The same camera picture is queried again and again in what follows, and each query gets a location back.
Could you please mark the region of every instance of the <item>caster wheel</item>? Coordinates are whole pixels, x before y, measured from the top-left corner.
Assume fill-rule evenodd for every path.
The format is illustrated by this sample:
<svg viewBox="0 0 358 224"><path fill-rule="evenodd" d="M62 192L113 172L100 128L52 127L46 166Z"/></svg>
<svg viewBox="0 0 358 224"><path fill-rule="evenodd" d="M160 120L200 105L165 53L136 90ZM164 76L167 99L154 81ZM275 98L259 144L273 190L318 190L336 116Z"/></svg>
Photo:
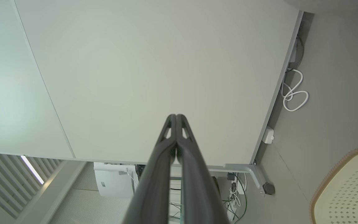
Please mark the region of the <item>caster wheel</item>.
<svg viewBox="0 0 358 224"><path fill-rule="evenodd" d="M268 182L264 183L263 189L264 189L264 192L268 195L272 195L276 192L274 185L271 183L268 183Z"/></svg>

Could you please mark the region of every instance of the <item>linear light fixture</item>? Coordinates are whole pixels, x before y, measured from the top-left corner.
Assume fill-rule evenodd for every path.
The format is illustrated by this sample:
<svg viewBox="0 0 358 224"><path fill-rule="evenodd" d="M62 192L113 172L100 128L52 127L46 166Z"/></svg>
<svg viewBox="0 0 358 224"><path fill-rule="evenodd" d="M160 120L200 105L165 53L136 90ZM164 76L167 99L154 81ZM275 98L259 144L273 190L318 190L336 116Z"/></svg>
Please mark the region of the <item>linear light fixture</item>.
<svg viewBox="0 0 358 224"><path fill-rule="evenodd" d="M21 159L23 159L24 163L27 165L27 167L29 167L29 169L31 170L31 172L33 172L34 176L38 179L38 181L41 184L44 184L44 180L42 180L41 176L37 173L37 171L34 169L33 165L31 165L30 161L27 159L26 156L20 156Z"/></svg>

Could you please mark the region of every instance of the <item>metal leg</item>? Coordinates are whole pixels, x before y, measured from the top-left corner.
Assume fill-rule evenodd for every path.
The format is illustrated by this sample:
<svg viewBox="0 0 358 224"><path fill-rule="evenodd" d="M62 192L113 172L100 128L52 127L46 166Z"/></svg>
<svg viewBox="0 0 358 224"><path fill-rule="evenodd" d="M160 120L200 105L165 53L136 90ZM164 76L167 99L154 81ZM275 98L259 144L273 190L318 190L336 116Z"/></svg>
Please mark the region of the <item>metal leg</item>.
<svg viewBox="0 0 358 224"><path fill-rule="evenodd" d="M225 164L223 166L207 166L209 171L249 173L260 194L265 196L263 184L266 183L261 171L253 164Z"/></svg>

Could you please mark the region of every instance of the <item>coiled white cable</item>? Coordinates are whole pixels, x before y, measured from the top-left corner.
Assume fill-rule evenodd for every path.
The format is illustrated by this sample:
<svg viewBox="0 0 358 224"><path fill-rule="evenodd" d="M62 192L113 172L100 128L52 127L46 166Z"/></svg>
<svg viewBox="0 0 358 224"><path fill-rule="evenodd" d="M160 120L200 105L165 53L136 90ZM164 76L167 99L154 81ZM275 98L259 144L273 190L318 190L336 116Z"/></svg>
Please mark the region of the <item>coiled white cable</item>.
<svg viewBox="0 0 358 224"><path fill-rule="evenodd" d="M283 103L283 105L284 105L284 108L285 108L286 110L290 111L290 112L293 112L293 111L298 110L298 109L301 108L303 105L305 105L305 104L307 103L307 101L309 100L309 93L308 93L308 92L303 91L303 90L302 90L302 91L296 91L296 92L294 92L294 90L295 90L296 88L298 88L299 85L301 85L301 83L302 83L302 81L303 81L303 74L302 74L301 71L296 70L296 69L293 69L292 71L294 71L294 72L298 73L299 75L301 75L301 80L295 85L294 88L291 88L289 85L287 85L287 84L284 82L284 78L285 78L285 75L284 75L284 78L283 78L282 83L281 83L281 92L280 92L280 93L281 93L281 96L283 97L282 103ZM288 93L285 94L285 95L284 95L284 93L283 93L284 86L286 86L286 87L289 89ZM304 93L304 94L306 94L306 98L305 98L305 100L303 101L303 103L301 103L297 108L295 108L295 109L293 109L293 110L290 110L290 109L287 107L286 101L291 101L292 98L294 97L294 95L295 95L295 94L298 94L298 93Z"/></svg>

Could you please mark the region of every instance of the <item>gray floor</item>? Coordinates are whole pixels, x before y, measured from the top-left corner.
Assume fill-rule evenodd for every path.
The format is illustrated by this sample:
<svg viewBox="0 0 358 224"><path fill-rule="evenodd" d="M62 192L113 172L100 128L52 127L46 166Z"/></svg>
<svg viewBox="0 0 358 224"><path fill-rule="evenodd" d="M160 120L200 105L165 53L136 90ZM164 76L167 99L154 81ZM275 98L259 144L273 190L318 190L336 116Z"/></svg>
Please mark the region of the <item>gray floor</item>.
<svg viewBox="0 0 358 224"><path fill-rule="evenodd" d="M299 67L310 93L309 102L288 112L277 98L269 121L275 131L271 145L262 145L258 158L276 187L261 197L254 185L247 190L246 215L238 224L310 223L310 200L325 175L349 151L358 148L358 21L315 15L305 39ZM297 75L288 75L297 81ZM294 108L303 95L289 103ZM226 195L227 182L219 179ZM237 211L242 214L244 206Z"/></svg>

